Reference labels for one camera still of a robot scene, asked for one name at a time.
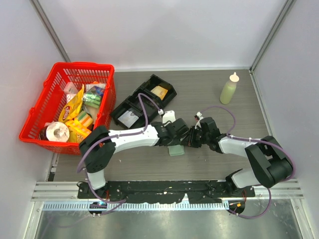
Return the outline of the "green leather card holder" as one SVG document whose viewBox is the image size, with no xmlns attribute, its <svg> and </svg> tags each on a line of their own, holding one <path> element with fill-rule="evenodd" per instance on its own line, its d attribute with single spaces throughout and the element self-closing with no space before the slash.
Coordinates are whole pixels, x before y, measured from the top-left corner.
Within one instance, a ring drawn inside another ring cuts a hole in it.
<svg viewBox="0 0 319 239">
<path fill-rule="evenodd" d="M 168 146 L 168 153 L 170 156 L 183 155 L 185 154 L 184 146 L 182 145 Z"/>
</svg>

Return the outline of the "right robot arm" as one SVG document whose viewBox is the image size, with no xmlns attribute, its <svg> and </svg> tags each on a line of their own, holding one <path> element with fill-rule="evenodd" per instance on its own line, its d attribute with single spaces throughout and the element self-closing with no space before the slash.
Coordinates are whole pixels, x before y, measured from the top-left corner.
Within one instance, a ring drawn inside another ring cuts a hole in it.
<svg viewBox="0 0 319 239">
<path fill-rule="evenodd" d="M 243 139 L 221 133 L 211 118 L 203 118 L 192 126 L 182 145 L 200 148 L 208 145 L 220 154 L 233 154 L 248 159 L 250 168 L 239 169 L 226 177 L 225 191 L 238 196 L 243 188 L 262 185 L 271 188 L 292 177 L 294 166 L 272 136 L 263 139 Z"/>
</svg>

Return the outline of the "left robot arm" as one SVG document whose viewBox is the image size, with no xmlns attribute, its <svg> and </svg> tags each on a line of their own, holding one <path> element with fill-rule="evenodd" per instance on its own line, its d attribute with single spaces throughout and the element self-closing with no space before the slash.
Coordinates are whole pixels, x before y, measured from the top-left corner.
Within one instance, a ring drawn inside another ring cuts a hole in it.
<svg viewBox="0 0 319 239">
<path fill-rule="evenodd" d="M 183 119 L 154 122 L 145 127 L 123 131 L 107 130 L 99 126 L 79 144 L 82 159 L 77 171 L 85 168 L 90 194 L 102 198 L 107 190 L 104 169 L 114 154 L 143 146 L 180 145 L 188 131 Z"/>
</svg>

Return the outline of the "tan card in tray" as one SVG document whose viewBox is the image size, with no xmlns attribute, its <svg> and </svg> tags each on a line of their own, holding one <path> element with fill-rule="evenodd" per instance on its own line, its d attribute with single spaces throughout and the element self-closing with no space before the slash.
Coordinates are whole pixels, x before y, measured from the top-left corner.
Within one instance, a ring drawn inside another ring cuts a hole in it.
<svg viewBox="0 0 319 239">
<path fill-rule="evenodd" d="M 163 100 L 168 93 L 168 89 L 165 89 L 162 86 L 156 86 L 151 90 L 151 92 Z"/>
</svg>

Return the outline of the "white card in tray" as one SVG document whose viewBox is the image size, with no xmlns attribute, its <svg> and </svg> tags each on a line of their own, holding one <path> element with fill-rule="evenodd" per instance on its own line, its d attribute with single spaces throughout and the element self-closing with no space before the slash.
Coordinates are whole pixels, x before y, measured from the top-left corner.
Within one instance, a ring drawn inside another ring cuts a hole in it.
<svg viewBox="0 0 319 239">
<path fill-rule="evenodd" d="M 118 121 L 130 128 L 138 119 L 139 117 L 133 111 L 126 111 L 118 118 Z"/>
</svg>

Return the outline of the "black plastic organizer tray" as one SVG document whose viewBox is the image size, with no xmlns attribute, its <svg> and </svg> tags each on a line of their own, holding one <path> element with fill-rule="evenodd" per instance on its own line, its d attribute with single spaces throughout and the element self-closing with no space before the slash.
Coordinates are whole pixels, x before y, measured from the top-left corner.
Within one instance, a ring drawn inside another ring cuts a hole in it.
<svg viewBox="0 0 319 239">
<path fill-rule="evenodd" d="M 151 92 L 156 86 L 162 86 L 168 89 L 168 93 L 163 100 Z M 146 111 L 148 122 L 151 122 L 157 117 L 158 110 L 163 110 L 176 95 L 177 92 L 172 84 L 152 74 L 147 81 L 143 82 L 131 95 L 120 103 L 119 106 L 110 113 L 110 116 L 116 125 L 124 129 L 140 128 L 146 124 L 143 111 Z M 127 128 L 118 121 L 118 118 L 126 111 L 133 111 L 139 117 L 130 128 Z"/>
</svg>

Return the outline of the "green squeeze bottle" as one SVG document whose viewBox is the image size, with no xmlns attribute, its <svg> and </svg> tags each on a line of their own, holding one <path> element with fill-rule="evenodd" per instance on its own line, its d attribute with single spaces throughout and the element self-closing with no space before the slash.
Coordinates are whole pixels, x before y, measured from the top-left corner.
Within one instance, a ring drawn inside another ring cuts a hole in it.
<svg viewBox="0 0 319 239">
<path fill-rule="evenodd" d="M 237 83 L 239 82 L 239 76 L 236 72 L 230 75 L 229 80 L 225 83 L 221 95 L 220 95 L 220 102 L 224 105 L 229 104 L 235 90 L 237 88 Z"/>
</svg>

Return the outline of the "green yellow sponge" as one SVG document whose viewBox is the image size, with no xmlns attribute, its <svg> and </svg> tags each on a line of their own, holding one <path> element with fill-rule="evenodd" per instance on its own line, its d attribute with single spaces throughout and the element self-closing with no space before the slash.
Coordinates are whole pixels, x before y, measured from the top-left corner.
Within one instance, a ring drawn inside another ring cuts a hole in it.
<svg viewBox="0 0 319 239">
<path fill-rule="evenodd" d="M 92 117 L 85 111 L 81 111 L 75 118 L 75 121 L 83 125 L 85 128 L 89 128 L 93 124 Z"/>
</svg>

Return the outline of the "green sponge pack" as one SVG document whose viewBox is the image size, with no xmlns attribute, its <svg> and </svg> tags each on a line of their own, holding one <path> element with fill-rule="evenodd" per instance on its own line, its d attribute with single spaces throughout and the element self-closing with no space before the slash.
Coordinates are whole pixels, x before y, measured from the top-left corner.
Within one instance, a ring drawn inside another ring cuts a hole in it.
<svg viewBox="0 0 319 239">
<path fill-rule="evenodd" d="M 83 95 L 83 104 L 94 108 L 99 108 L 102 97 L 97 94 L 85 93 Z"/>
</svg>

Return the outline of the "yellow cracker box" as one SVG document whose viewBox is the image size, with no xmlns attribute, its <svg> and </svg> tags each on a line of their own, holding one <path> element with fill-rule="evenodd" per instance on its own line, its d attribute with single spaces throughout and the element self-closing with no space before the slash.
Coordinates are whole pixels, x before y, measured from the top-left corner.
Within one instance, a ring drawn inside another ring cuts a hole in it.
<svg viewBox="0 0 319 239">
<path fill-rule="evenodd" d="M 69 129 L 69 143 L 81 143 L 91 133 L 91 130 L 72 119 L 65 124 Z"/>
</svg>

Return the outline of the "yellow snack bag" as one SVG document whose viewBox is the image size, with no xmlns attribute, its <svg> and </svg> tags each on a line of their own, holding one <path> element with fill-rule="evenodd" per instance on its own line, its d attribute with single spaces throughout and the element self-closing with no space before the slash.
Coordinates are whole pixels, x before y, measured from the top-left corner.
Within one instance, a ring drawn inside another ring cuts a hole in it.
<svg viewBox="0 0 319 239">
<path fill-rule="evenodd" d="M 59 122 L 65 123 L 79 115 L 82 109 L 84 90 L 85 86 L 82 84 L 81 90 L 63 107 L 58 118 Z"/>
</svg>

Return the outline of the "white small packet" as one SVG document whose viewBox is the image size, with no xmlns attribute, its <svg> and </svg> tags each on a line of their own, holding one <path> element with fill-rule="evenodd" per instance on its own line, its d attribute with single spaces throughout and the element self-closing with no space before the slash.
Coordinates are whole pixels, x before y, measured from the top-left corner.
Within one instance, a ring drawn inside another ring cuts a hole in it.
<svg viewBox="0 0 319 239">
<path fill-rule="evenodd" d="M 78 93 L 78 89 L 76 88 L 76 86 L 74 85 L 73 82 L 68 82 L 66 84 L 66 86 L 64 87 L 63 91 L 65 94 L 77 94 Z"/>
</svg>

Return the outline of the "toilet paper roll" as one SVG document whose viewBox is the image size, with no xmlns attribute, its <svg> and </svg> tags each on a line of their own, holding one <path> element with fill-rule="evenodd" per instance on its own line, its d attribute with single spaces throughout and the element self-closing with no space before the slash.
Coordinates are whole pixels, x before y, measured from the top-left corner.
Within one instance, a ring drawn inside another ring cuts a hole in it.
<svg viewBox="0 0 319 239">
<path fill-rule="evenodd" d="M 67 125 L 62 122 L 52 122 L 47 126 L 46 137 L 53 142 L 67 142 L 70 133 Z"/>
</svg>

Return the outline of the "dark round can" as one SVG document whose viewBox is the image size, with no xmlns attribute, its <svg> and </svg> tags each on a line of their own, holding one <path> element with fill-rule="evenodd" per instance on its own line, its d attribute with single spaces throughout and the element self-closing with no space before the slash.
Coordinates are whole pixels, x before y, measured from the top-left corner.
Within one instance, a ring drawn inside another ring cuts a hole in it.
<svg viewBox="0 0 319 239">
<path fill-rule="evenodd" d="M 46 135 L 46 132 L 47 132 L 47 128 L 48 128 L 48 125 L 45 126 L 38 134 L 38 139 L 39 140 L 46 140 L 46 141 L 49 141 L 47 135 Z"/>
</svg>

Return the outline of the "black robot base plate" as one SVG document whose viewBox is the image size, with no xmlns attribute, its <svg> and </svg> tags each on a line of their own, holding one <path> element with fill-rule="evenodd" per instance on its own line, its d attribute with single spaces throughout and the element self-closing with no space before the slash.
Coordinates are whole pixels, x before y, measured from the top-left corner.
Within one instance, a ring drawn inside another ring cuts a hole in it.
<svg viewBox="0 0 319 239">
<path fill-rule="evenodd" d="M 191 204 L 219 203 L 222 198 L 255 197 L 251 186 L 230 189 L 228 182 L 217 180 L 195 181 L 109 181 L 92 193 L 87 182 L 77 183 L 79 199 L 100 198 L 131 204 L 173 204 L 187 196 Z"/>
</svg>

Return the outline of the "aluminium front rail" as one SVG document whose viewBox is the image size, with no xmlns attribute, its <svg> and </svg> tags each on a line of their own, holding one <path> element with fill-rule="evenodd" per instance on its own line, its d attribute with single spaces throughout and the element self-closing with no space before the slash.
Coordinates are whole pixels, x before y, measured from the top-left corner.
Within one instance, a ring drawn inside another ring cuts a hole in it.
<svg viewBox="0 0 319 239">
<path fill-rule="evenodd" d="M 46 211 L 89 211 L 93 215 L 117 211 L 244 211 L 247 203 L 259 200 L 302 199 L 297 180 L 279 183 L 271 189 L 248 186 L 228 193 L 226 183 L 213 181 L 109 181 L 99 189 L 98 197 L 86 182 L 38 182 L 32 201 L 42 202 Z"/>
</svg>

